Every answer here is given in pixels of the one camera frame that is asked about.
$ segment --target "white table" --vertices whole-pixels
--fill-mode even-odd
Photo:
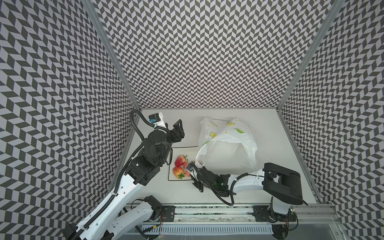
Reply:
[[[297,171],[301,175],[303,199],[309,204],[316,203],[275,109],[152,109],[142,111],[145,117],[158,112],[163,113],[164,121],[168,123],[169,129],[173,129],[172,125],[177,120],[181,119],[183,121],[185,138],[181,142],[174,143],[172,147],[197,146],[201,129],[200,121],[204,117],[228,121],[239,118],[242,122],[247,123],[253,132],[258,147],[256,158],[259,162],[259,169],[263,168],[264,163],[272,162]],[[147,137],[153,130],[153,128],[143,123],[141,119],[138,127],[144,137]],[[140,143],[141,140],[135,133],[127,159]],[[168,181],[168,166],[166,165],[161,168],[160,172],[152,178],[142,191],[134,196],[134,199],[144,198],[149,195],[153,195],[163,204],[221,203],[208,188],[200,193],[192,185],[192,181]],[[261,190],[249,191],[237,194],[234,196],[234,200],[235,203],[270,203],[271,195]]]

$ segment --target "herringbone wallpaper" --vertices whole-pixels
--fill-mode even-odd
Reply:
[[[275,107],[331,0],[93,0],[143,108]]]
[[[0,239],[58,239],[106,194],[132,105],[79,1],[0,1],[0,33]]]
[[[384,2],[348,0],[283,109],[352,239],[384,239]]]

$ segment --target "robotic arm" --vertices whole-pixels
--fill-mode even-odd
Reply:
[[[134,114],[138,114],[147,125],[153,127],[147,138],[134,123]],[[163,115],[156,113],[149,116],[149,121],[134,109],[129,113],[130,121],[142,140],[140,146],[132,153],[121,172],[119,173],[114,189],[103,201],[78,224],[67,224],[63,230],[66,240],[115,240],[128,230],[144,221],[157,222],[161,215],[161,203],[153,196],[146,197],[139,206],[130,212],[116,217],[123,207],[132,200],[133,195],[141,190],[160,171],[168,154],[171,154],[172,144],[184,138],[181,119],[174,125],[173,130],[168,129],[164,123]],[[225,204],[234,204],[233,195],[246,190],[265,190],[273,195],[269,216],[275,222],[285,221],[291,205],[303,204],[301,193],[300,174],[267,163],[258,172],[242,175],[216,175],[205,167],[198,169],[194,163],[188,164],[186,169],[191,172],[194,183],[201,192],[204,186],[208,187]],[[222,197],[230,197],[231,203]]]

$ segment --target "black and white geometric pattern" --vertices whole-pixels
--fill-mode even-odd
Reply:
[[[347,1],[283,109],[352,239],[384,235],[383,24],[383,1]]]
[[[142,108],[276,107],[331,0],[93,0]]]
[[[0,1],[0,239],[59,239],[92,210],[131,109],[78,0]]]

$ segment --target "white plastic bag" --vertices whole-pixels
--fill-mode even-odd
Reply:
[[[239,119],[204,118],[199,137],[196,166],[215,174],[243,174],[258,170],[256,142],[249,127]]]

